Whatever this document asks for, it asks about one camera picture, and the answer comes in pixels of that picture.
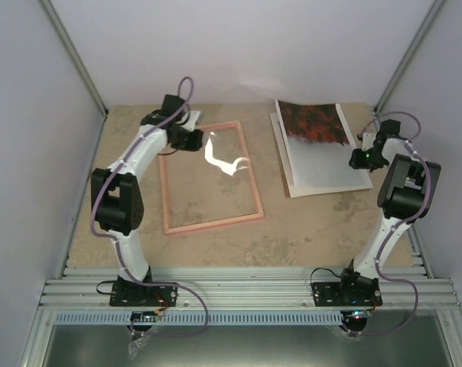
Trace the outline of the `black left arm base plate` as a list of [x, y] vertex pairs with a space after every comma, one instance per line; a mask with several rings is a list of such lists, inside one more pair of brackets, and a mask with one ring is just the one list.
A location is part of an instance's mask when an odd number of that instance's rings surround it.
[[146, 287], [117, 278], [109, 298], [111, 307], [173, 307], [177, 288], [173, 286]]

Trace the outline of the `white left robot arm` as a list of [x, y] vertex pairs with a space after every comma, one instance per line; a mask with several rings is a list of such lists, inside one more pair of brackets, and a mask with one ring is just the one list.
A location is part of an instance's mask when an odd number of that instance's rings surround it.
[[201, 117], [202, 112], [196, 110], [184, 113], [179, 122], [156, 115], [144, 117], [122, 155], [107, 168], [92, 172], [90, 230], [113, 244], [119, 277], [131, 282], [127, 295], [137, 305], [149, 303], [154, 295], [138, 232], [145, 213], [139, 181], [167, 145], [180, 151], [200, 150], [203, 132], [197, 124]]

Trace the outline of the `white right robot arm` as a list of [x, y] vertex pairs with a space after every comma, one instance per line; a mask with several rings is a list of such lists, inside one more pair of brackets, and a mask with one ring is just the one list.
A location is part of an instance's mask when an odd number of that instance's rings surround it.
[[346, 305], [354, 305], [380, 278], [399, 238], [417, 220], [427, 215], [433, 200], [441, 165], [426, 161], [412, 143], [399, 137], [363, 137], [361, 148], [353, 151], [349, 165], [374, 171], [387, 167], [379, 189], [379, 221], [363, 250], [342, 270], [337, 296]]

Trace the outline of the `white mat board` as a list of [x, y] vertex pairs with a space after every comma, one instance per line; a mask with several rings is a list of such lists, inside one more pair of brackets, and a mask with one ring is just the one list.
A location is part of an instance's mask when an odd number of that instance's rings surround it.
[[292, 198], [300, 196], [369, 190], [373, 183], [365, 170], [349, 166], [352, 151], [357, 148], [348, 121], [340, 104], [334, 105], [348, 143], [307, 143], [300, 138], [288, 137], [278, 113], [279, 126], [291, 167]]

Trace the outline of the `brown cardboard backing board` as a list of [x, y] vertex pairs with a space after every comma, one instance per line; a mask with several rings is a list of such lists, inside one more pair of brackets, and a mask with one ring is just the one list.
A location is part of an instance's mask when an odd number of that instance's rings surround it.
[[291, 182], [290, 182], [291, 167], [289, 164], [287, 151], [285, 148], [285, 142], [284, 142], [284, 139], [281, 133], [280, 126], [279, 126], [278, 113], [272, 112], [270, 114], [270, 119], [271, 119], [272, 129], [273, 129], [274, 136], [275, 136], [276, 148], [278, 150], [278, 156], [279, 156], [279, 160], [281, 164], [281, 175], [282, 175], [285, 196], [288, 198], [292, 198]]

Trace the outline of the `red forest photo print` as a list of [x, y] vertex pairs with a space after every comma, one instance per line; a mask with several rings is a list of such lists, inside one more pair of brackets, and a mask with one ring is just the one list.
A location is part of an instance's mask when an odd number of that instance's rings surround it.
[[373, 188], [367, 171], [349, 166], [357, 143], [339, 103], [276, 100], [275, 107], [271, 122], [290, 196]]

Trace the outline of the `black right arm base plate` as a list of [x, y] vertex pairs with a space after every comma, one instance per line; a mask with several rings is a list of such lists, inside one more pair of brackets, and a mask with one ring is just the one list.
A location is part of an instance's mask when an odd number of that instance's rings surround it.
[[311, 288], [317, 307], [378, 307], [383, 305], [377, 279], [369, 279], [367, 282], [313, 282]]

